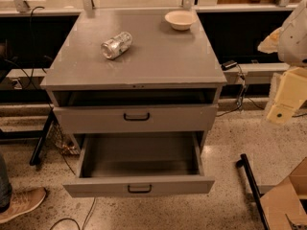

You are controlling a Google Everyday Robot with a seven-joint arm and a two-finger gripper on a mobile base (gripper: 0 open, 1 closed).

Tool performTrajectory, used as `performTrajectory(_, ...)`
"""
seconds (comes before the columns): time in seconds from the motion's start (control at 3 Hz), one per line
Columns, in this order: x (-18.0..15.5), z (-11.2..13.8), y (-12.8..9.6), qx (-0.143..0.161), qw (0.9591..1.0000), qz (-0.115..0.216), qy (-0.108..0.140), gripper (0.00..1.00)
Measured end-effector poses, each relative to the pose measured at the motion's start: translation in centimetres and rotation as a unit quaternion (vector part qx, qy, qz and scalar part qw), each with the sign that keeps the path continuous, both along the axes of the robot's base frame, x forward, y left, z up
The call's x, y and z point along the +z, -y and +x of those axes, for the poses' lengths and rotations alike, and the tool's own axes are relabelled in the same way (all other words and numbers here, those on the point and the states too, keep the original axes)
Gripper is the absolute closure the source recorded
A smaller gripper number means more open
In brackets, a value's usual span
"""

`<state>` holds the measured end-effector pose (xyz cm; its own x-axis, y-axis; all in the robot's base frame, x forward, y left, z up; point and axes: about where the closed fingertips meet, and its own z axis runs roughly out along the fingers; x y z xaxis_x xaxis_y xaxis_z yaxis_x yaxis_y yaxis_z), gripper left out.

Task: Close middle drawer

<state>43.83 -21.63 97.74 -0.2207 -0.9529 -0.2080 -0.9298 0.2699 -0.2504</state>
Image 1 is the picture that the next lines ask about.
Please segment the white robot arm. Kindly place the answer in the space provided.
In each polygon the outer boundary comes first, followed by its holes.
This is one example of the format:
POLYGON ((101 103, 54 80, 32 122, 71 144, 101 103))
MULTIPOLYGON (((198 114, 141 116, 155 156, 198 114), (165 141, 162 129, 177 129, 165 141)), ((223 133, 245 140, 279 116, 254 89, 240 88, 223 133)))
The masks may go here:
POLYGON ((259 45, 262 53, 277 53, 290 68, 272 79, 266 120, 286 124, 307 101, 307 0, 297 7, 259 45))

